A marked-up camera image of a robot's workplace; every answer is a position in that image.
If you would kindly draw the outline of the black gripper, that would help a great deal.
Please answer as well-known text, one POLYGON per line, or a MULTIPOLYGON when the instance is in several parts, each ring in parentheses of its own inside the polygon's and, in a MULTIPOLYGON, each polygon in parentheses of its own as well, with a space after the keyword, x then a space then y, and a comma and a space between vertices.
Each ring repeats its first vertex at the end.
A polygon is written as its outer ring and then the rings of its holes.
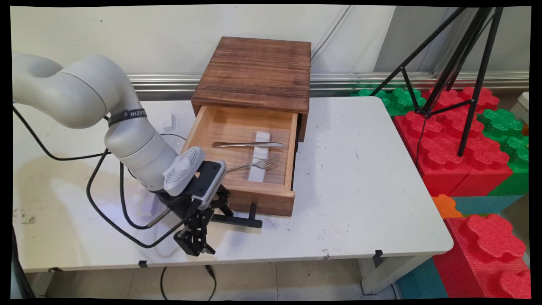
POLYGON ((165 190, 155 192, 155 196, 165 206, 164 212, 155 218, 155 224, 169 213, 174 212, 185 225, 174 234, 174 240, 187 255, 195 257, 202 253, 215 254, 215 250, 207 243, 207 226, 213 219, 214 210, 220 209, 225 216, 234 216, 229 208, 230 192, 224 186, 212 191, 210 199, 200 199, 192 193, 172 196, 165 190))

